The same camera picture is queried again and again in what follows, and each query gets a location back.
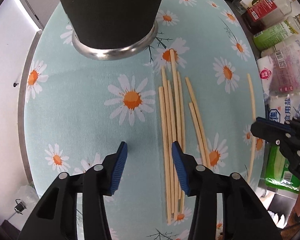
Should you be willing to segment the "wooden chopstick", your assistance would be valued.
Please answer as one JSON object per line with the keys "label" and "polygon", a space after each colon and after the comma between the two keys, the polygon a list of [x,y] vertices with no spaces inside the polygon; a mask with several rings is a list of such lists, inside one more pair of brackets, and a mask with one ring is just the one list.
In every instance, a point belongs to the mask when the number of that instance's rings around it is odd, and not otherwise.
{"label": "wooden chopstick", "polygon": [[[186,150],[185,145],[185,116],[184,116],[184,101],[183,101],[183,89],[181,83],[180,73],[177,72],[178,86],[179,86],[179,101],[180,101],[180,118],[181,118],[181,149],[183,152]],[[181,191],[180,199],[180,213],[184,213],[185,193]]]}
{"label": "wooden chopstick", "polygon": [[172,144],[172,128],[171,128],[171,114],[170,114],[170,102],[168,95],[168,83],[165,72],[165,67],[161,68],[162,74],[162,85],[164,90],[164,100],[165,100],[165,112],[166,112],[166,125],[167,125],[167,141],[168,141],[168,155],[169,155],[169,168],[170,168],[170,187],[171,187],[171,212],[175,215],[175,200],[174,200],[174,167],[171,154],[171,144]]}
{"label": "wooden chopstick", "polygon": [[[177,140],[177,133],[176,133],[176,127],[175,127],[175,113],[174,113],[174,103],[173,103],[173,95],[172,95],[172,89],[171,89],[171,82],[170,80],[167,81],[167,87],[168,87],[168,99],[169,99],[169,107],[170,107],[170,119],[171,119],[171,131],[172,131],[172,142]],[[173,180],[173,187],[174,187],[174,213],[173,213],[173,219],[176,221],[178,216],[178,176],[177,172],[175,170],[174,164],[173,166],[173,172],[174,172],[174,180]]]}
{"label": "wooden chopstick", "polygon": [[162,86],[159,87],[159,102],[160,102],[160,115],[161,115],[161,129],[162,129],[162,144],[164,150],[167,223],[171,224],[171,185],[170,185],[170,166],[169,166],[170,159],[168,155],[168,137],[167,137],[164,89]]}
{"label": "wooden chopstick", "polygon": [[189,91],[189,94],[190,94],[191,102],[194,105],[194,109],[196,111],[196,116],[197,116],[197,119],[198,119],[198,124],[199,124],[199,128],[200,128],[201,136],[202,136],[202,141],[203,141],[204,151],[205,151],[205,157],[206,157],[206,162],[207,162],[206,167],[211,168],[210,158],[209,158],[209,149],[207,147],[207,139],[206,139],[206,136],[205,136],[203,122],[202,122],[202,118],[200,116],[200,111],[199,111],[198,103],[197,103],[197,100],[196,100],[196,96],[194,94],[194,90],[192,88],[192,84],[191,84],[189,78],[185,77],[185,81],[186,81],[186,85],[187,85],[187,88],[188,88],[188,91]]}
{"label": "wooden chopstick", "polygon": [[190,109],[190,112],[191,112],[191,116],[192,116],[192,120],[193,120],[193,124],[194,124],[194,129],[195,129],[197,140],[198,140],[199,151],[200,151],[202,163],[203,163],[204,166],[206,166],[207,162],[206,162],[206,157],[205,157],[204,145],[203,145],[202,136],[201,136],[201,132],[200,132],[199,124],[198,124],[198,119],[197,119],[197,116],[196,116],[196,111],[194,109],[194,105],[193,105],[192,102],[189,103],[189,109]]}
{"label": "wooden chopstick", "polygon": [[[255,94],[254,94],[253,83],[252,83],[251,76],[250,76],[249,73],[247,74],[247,80],[248,80],[249,91],[250,91],[252,120],[253,120],[253,122],[255,122],[256,121]],[[252,138],[251,138],[250,163],[249,163],[249,169],[248,169],[247,183],[250,183],[251,176],[252,176],[252,173],[253,173],[253,165],[254,165],[254,158],[255,158],[255,149],[256,149],[256,138],[252,135]]]}
{"label": "wooden chopstick", "polygon": [[176,63],[176,60],[175,60],[174,49],[170,49],[169,52],[170,52],[172,76],[173,76],[177,141],[181,145],[181,143],[182,143],[182,134],[181,134],[182,130],[181,130],[181,116],[180,116],[179,86],[178,86],[178,77],[177,77],[177,63]]}

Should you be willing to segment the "clear pink sugar bag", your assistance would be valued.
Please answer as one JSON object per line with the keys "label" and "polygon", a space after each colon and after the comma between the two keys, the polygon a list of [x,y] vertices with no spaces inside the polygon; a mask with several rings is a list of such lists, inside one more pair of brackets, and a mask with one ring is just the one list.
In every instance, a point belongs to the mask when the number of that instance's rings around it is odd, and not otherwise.
{"label": "clear pink sugar bag", "polygon": [[293,35],[262,55],[257,66],[266,97],[300,92],[300,36]]}

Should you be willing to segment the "green snack bag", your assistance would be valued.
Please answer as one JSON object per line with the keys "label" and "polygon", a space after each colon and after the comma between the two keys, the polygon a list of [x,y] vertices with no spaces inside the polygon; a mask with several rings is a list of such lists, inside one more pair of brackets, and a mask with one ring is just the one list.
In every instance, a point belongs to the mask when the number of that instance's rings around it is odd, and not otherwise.
{"label": "green snack bag", "polygon": [[279,146],[270,146],[265,184],[268,187],[299,193],[300,180],[296,178],[288,169],[289,161],[280,152]]}

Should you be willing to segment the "green label bottle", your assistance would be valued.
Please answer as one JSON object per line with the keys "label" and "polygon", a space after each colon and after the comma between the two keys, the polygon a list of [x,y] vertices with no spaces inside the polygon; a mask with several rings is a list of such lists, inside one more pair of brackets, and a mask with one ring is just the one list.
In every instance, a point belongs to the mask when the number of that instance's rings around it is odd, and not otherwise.
{"label": "green label bottle", "polygon": [[285,20],[257,33],[253,36],[253,43],[259,51],[263,51],[297,34],[300,34],[300,14],[288,16]]}

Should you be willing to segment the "red label sauce bottle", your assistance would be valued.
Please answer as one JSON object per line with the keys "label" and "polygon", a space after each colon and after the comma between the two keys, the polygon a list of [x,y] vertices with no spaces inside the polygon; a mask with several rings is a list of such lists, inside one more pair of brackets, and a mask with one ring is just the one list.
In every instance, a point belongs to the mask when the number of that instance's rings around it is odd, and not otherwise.
{"label": "red label sauce bottle", "polygon": [[243,21],[255,35],[279,23],[290,14],[294,1],[296,0],[260,0],[243,14]]}

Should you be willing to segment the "daisy print teal tablecloth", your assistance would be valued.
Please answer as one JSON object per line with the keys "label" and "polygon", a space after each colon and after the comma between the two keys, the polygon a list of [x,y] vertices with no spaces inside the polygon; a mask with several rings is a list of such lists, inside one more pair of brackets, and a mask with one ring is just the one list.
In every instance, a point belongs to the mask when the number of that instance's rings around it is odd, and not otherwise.
{"label": "daisy print teal tablecloth", "polygon": [[[27,156],[42,196],[61,172],[86,172],[116,152],[128,156],[118,190],[104,203],[113,239],[187,239],[194,198],[167,223],[164,152],[159,102],[161,68],[172,80],[170,49],[180,73],[186,153],[201,162],[189,109],[188,77],[202,117],[214,172],[247,176],[253,122],[264,116],[263,90],[248,39],[224,0],[162,0],[153,43],[133,57],[96,61],[79,54],[61,5],[51,15],[33,57],[24,114]],[[257,140],[250,186],[263,165]]]}

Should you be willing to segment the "blue white salt bag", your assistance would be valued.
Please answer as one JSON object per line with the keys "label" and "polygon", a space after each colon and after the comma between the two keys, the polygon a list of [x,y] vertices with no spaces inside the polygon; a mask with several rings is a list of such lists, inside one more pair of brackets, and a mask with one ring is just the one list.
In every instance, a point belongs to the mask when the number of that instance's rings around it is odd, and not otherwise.
{"label": "blue white salt bag", "polygon": [[270,96],[268,99],[268,119],[284,123],[293,117],[300,117],[300,93],[285,96]]}

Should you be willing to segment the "black binder clip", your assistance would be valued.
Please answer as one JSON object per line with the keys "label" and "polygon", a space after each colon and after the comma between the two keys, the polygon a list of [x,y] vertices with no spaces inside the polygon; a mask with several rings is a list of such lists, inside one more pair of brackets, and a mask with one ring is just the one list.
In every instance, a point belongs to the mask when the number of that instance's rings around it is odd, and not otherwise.
{"label": "black binder clip", "polygon": [[23,215],[23,211],[27,209],[26,204],[21,199],[15,200],[14,210],[17,214]]}

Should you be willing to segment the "black metal utensil cup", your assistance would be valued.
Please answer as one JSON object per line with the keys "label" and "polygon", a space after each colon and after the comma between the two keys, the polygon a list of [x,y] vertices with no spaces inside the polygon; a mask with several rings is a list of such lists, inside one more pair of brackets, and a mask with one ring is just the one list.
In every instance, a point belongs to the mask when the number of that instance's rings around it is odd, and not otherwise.
{"label": "black metal utensil cup", "polygon": [[94,60],[136,55],[158,33],[162,0],[60,0],[72,25],[74,48]]}

